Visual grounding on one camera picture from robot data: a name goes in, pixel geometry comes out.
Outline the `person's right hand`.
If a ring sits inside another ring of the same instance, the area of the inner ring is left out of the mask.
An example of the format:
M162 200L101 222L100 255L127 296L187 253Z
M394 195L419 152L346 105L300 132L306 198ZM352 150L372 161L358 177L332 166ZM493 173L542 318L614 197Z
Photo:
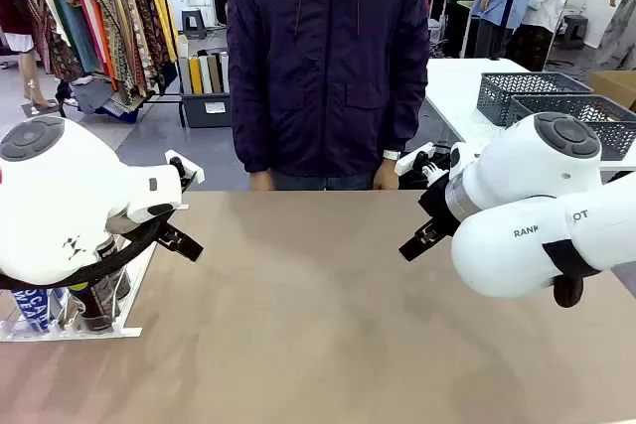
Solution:
M249 189L253 192L269 192L275 190L275 185L269 171L249 174Z

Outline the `person's left hand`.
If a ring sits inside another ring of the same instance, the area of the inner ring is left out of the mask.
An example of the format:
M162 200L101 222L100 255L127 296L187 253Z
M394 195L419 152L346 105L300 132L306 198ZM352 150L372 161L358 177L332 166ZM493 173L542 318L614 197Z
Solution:
M395 171L397 161L385 158L377 169L373 189L380 191L395 191L399 187L398 174Z

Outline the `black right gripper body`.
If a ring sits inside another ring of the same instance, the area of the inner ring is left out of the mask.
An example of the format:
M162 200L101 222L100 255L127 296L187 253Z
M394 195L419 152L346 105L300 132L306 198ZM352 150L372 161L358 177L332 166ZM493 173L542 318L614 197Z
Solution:
M446 203L445 192L449 183L447 177L441 177L428 186L418 203L428 214L429 220L423 227L426 233L438 236L452 236L460 225Z

